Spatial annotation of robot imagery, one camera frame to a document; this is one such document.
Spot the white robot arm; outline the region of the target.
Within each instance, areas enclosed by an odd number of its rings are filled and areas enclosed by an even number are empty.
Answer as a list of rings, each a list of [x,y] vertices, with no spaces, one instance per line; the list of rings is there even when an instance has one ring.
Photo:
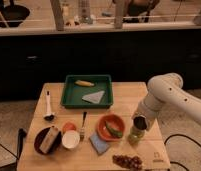
[[[182,109],[201,125],[201,99],[190,95],[182,87],[183,79],[177,73],[152,77],[147,83],[147,95],[132,116],[134,126],[149,131],[165,103]]]

